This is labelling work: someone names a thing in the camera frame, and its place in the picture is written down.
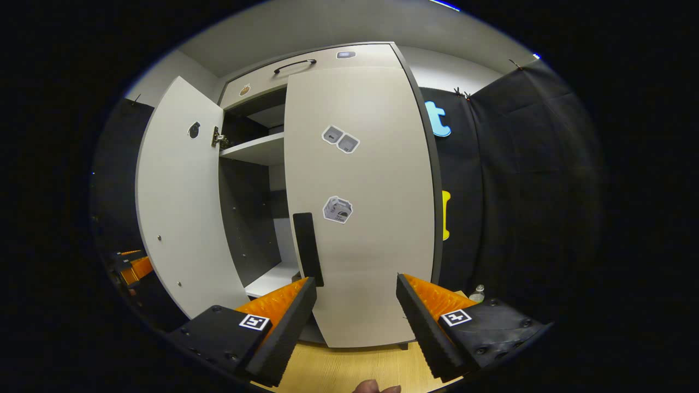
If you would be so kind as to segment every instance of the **cabinet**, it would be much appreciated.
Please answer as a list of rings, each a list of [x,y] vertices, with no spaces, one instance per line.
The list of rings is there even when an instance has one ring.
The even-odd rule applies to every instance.
[[[349,51],[355,56],[337,58]],[[302,57],[317,62],[282,68],[288,75],[273,83],[252,75]],[[261,81],[250,83],[254,99],[239,99],[240,80]],[[413,340],[396,300],[396,274],[433,279],[442,230],[439,168],[423,107],[393,43],[323,48],[263,65],[231,81],[220,105],[175,79],[142,142],[136,199],[145,247],[177,305],[194,317],[215,303],[239,306],[290,283],[297,271],[304,276],[314,262],[299,252],[293,217],[311,213],[313,269],[323,277],[313,312],[328,346]],[[249,130],[264,111],[283,132]],[[212,146],[215,127],[236,145]],[[331,127],[352,140],[331,143],[324,138]],[[264,184],[242,174],[258,170],[268,176]],[[241,183],[220,184],[226,177]],[[223,190],[255,195],[245,217],[230,218]],[[325,217],[331,197],[351,204],[342,222]],[[248,283],[259,263],[237,249],[236,239],[253,230],[254,244],[241,247],[273,266]]]

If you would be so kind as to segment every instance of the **door hinge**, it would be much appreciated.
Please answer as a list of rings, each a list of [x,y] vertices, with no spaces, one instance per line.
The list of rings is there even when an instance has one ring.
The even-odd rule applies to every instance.
[[[214,136],[211,139],[211,147],[215,148],[216,143],[219,142],[221,143],[221,149],[227,149],[231,147],[231,144],[228,142],[226,136],[223,134],[219,134],[218,127],[214,127]]]

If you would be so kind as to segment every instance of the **black handle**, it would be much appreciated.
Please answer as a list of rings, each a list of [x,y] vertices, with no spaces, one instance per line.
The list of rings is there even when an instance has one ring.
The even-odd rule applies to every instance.
[[[313,227],[312,213],[294,213],[294,230],[296,231],[296,244],[298,246],[298,258],[301,260],[303,275],[315,277],[315,286],[323,286],[323,273],[320,271],[320,259],[318,247],[315,243],[315,229]]]
[[[300,63],[305,63],[305,62],[309,62],[309,63],[311,63],[311,64],[316,64],[316,63],[317,63],[317,62],[315,61],[315,59],[301,60],[300,62],[287,64],[286,66],[281,66],[281,67],[279,67],[278,69],[274,70],[274,73],[279,73],[279,70],[280,70],[280,69],[283,69],[284,67],[293,66],[294,64],[300,64]]]

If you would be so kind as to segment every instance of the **shelf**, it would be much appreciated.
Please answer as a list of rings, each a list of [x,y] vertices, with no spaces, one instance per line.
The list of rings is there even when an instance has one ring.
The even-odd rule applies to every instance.
[[[267,166],[284,164],[284,133],[241,143],[221,151],[219,157]]]
[[[291,277],[298,273],[298,265],[290,262],[280,262],[257,280],[245,287],[248,296],[261,297],[273,290],[291,284]]]

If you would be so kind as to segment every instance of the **wooden floor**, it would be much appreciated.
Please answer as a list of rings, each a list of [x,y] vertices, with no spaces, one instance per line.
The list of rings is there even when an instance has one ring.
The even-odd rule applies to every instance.
[[[279,387],[265,388],[278,393],[352,393],[367,379],[376,379],[381,390],[400,385],[401,393],[425,393],[461,378],[448,383],[433,378],[417,342],[408,343],[408,350],[397,345],[328,348],[299,342]]]

